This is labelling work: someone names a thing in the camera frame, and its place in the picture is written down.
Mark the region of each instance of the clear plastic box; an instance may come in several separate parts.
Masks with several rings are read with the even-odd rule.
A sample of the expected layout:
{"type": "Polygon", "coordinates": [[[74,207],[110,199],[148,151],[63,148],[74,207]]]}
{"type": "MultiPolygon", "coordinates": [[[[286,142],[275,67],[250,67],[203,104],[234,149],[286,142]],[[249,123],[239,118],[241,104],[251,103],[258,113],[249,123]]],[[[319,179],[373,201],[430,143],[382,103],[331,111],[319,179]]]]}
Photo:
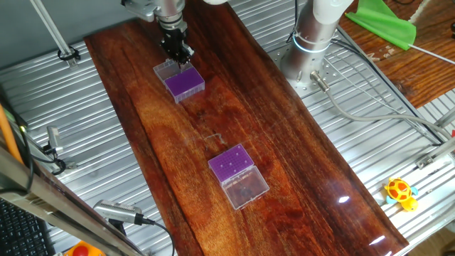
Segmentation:
{"type": "Polygon", "coordinates": [[[235,210],[269,190],[261,173],[241,144],[208,162],[235,210]]]}
{"type": "Polygon", "coordinates": [[[204,79],[191,63],[179,68],[177,62],[168,59],[157,65],[154,71],[176,103],[205,89],[204,79]]]}

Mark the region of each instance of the wooden board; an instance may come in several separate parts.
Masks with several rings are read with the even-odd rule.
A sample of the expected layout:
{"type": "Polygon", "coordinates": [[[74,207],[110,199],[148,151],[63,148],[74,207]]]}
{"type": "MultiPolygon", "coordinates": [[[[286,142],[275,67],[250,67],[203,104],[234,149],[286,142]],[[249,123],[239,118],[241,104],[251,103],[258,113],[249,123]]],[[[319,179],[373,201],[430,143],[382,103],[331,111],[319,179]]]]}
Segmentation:
{"type": "MultiPolygon", "coordinates": [[[[386,1],[391,10],[404,20],[414,15],[421,2],[416,0],[403,6],[386,1]]],[[[450,0],[426,2],[419,10],[420,15],[414,18],[417,27],[414,44],[455,60],[455,39],[451,37],[450,29],[455,22],[455,4],[450,0]]],[[[355,11],[356,6],[353,4],[350,10],[355,11]]],[[[340,25],[416,108],[455,88],[455,65],[415,49],[404,51],[346,17],[341,19],[340,25]]]]}
{"type": "Polygon", "coordinates": [[[177,105],[152,69],[166,59],[156,23],[85,39],[179,255],[402,249],[407,241],[234,11],[190,0],[184,17],[205,90],[177,105]],[[242,210],[207,163],[237,144],[270,186],[242,210]]]}

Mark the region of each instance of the orange object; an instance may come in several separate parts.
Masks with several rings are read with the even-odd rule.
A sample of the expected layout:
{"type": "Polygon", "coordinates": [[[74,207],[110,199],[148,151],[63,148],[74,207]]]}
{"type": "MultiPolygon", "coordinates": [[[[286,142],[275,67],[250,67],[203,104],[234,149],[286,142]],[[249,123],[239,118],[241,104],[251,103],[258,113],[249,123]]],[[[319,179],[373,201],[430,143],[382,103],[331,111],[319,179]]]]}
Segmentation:
{"type": "Polygon", "coordinates": [[[106,254],[95,246],[80,241],[77,245],[67,251],[64,256],[106,256],[106,254]]]}
{"type": "Polygon", "coordinates": [[[9,153],[21,164],[23,164],[21,154],[17,148],[16,140],[14,139],[13,131],[9,126],[8,118],[6,118],[5,111],[0,105],[0,128],[5,138],[6,146],[8,147],[9,153]]]}
{"type": "Polygon", "coordinates": [[[88,249],[85,246],[77,246],[73,251],[73,256],[88,256],[88,249]]]}

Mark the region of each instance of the metal grating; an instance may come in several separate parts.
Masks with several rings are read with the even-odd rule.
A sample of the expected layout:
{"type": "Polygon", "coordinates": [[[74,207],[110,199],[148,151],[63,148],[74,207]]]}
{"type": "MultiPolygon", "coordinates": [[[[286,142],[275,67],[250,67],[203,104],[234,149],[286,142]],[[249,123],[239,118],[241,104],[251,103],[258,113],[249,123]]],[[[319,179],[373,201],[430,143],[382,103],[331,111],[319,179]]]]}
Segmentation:
{"type": "MultiPolygon", "coordinates": [[[[59,179],[93,206],[102,199],[135,205],[162,223],[149,187],[119,123],[84,43],[79,68],[71,70],[55,53],[0,71],[0,83],[15,110],[29,123],[29,134],[47,143],[46,126],[56,125],[65,152],[75,161],[59,179]]],[[[144,251],[170,255],[171,240],[156,226],[125,225],[128,238],[144,251]]],[[[57,252],[79,240],[54,227],[50,238],[57,252]]]]}
{"type": "MultiPolygon", "coordinates": [[[[348,41],[340,32],[336,37],[348,41]]],[[[269,53],[277,65],[287,48],[269,53]]],[[[351,114],[378,116],[416,112],[390,82],[381,80],[364,60],[344,48],[329,47],[321,73],[339,105],[351,114]]],[[[452,159],[446,157],[422,170],[416,166],[418,159],[435,149],[434,137],[423,127],[397,119],[354,122],[342,117],[317,85],[291,84],[385,214],[409,240],[410,245],[401,254],[455,219],[452,159]],[[415,212],[409,213],[399,204],[386,204],[383,186],[389,177],[401,177],[419,189],[419,195],[415,196],[419,207],[415,212]]],[[[444,114],[438,110],[440,104],[431,105],[436,105],[433,110],[437,110],[437,118],[444,114]]],[[[445,106],[453,107],[455,103],[445,102],[445,106]]]]}
{"type": "MultiPolygon", "coordinates": [[[[294,2],[231,0],[230,4],[259,44],[278,61],[277,54],[285,52],[285,40],[294,25],[294,2]]],[[[134,204],[150,218],[160,219],[85,44],[75,47],[82,55],[77,69],[69,70],[51,53],[0,71],[0,83],[16,110],[30,122],[30,134],[37,142],[46,142],[47,125],[59,127],[66,145],[61,156],[78,164],[77,170],[66,172],[60,179],[83,200],[91,206],[99,199],[134,204]]],[[[355,84],[327,62],[326,79],[341,107],[350,113],[415,112],[390,83],[380,81],[357,56],[331,46],[327,60],[355,84]]],[[[455,218],[453,164],[442,161],[423,170],[414,164],[434,148],[430,146],[433,140],[422,135],[419,127],[399,120],[352,122],[340,117],[316,86],[298,86],[296,91],[393,224],[410,241],[407,250],[455,218]],[[398,205],[385,204],[382,185],[390,176],[401,176],[420,190],[418,211],[405,213],[398,205]]],[[[431,109],[435,118],[438,112],[446,111],[440,102],[435,102],[433,109],[425,109],[431,109]]],[[[133,225],[126,230],[141,249],[150,249],[156,255],[171,254],[171,241],[162,230],[133,225]]],[[[77,242],[57,228],[50,228],[50,235],[56,250],[65,250],[77,242]]]]}

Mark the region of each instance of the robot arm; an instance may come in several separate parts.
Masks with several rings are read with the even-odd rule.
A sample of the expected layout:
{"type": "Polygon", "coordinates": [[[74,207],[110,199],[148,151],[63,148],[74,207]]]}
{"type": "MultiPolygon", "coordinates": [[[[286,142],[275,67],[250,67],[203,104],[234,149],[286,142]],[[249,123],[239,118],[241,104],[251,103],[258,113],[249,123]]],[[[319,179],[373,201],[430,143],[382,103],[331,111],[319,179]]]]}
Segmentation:
{"type": "MultiPolygon", "coordinates": [[[[208,4],[223,4],[227,0],[204,0],[208,4]]],[[[180,64],[193,57],[194,50],[187,44],[188,25],[183,21],[185,0],[122,0],[125,9],[145,21],[156,20],[164,34],[161,46],[180,64]]]]}

